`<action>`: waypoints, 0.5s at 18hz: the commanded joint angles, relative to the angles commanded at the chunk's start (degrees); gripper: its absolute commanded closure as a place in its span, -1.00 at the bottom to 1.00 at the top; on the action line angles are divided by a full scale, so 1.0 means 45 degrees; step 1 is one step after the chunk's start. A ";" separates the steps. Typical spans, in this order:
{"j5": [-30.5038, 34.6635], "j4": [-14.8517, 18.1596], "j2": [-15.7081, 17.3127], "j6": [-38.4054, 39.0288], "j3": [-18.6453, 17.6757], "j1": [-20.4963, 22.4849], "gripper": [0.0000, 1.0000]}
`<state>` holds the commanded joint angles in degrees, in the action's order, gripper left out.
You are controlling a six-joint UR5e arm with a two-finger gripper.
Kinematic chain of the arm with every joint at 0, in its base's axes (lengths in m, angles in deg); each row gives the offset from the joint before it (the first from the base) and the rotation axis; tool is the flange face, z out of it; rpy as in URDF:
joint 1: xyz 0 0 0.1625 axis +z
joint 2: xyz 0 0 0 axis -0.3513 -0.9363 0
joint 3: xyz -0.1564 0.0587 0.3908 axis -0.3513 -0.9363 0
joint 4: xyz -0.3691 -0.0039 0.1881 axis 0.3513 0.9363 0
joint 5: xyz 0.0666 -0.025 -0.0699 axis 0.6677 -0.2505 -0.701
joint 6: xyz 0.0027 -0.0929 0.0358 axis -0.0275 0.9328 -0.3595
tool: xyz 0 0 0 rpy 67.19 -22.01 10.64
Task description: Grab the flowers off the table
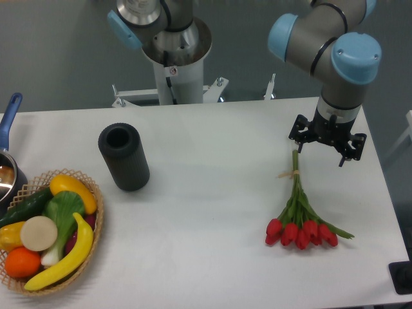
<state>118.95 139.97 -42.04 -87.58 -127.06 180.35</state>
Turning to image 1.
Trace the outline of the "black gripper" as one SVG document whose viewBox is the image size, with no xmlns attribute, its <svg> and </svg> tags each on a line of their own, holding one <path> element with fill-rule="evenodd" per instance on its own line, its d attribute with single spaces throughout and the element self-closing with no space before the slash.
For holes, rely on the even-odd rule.
<svg viewBox="0 0 412 309">
<path fill-rule="evenodd" d="M 312 142 L 334 147 L 342 156 L 339 167 L 346 161 L 359 161 L 367 135 L 351 133 L 358 113 L 358 107 L 338 109 L 330 105 L 317 105 L 312 120 L 297 115 L 288 138 L 295 142 L 298 153 L 301 153 L 304 144 Z"/>
</svg>

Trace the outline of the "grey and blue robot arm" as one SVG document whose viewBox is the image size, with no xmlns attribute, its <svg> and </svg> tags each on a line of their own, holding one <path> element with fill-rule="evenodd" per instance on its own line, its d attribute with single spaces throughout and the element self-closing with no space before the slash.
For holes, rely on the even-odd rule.
<svg viewBox="0 0 412 309">
<path fill-rule="evenodd" d="M 305 17 L 284 14 L 268 35 L 268 49 L 323 87 L 312 120 L 296 118 L 290 139 L 298 146 L 319 142 L 334 147 L 342 161 L 359 160 L 366 135 L 351 129 L 375 79 L 382 50 L 369 35 L 356 33 L 375 7 L 374 1 L 312 1 Z M 108 13 L 117 38 L 132 50 L 142 50 L 153 63 L 162 105 L 207 101 L 203 60 L 212 37 L 193 14 L 191 1 L 118 1 Z"/>
</svg>

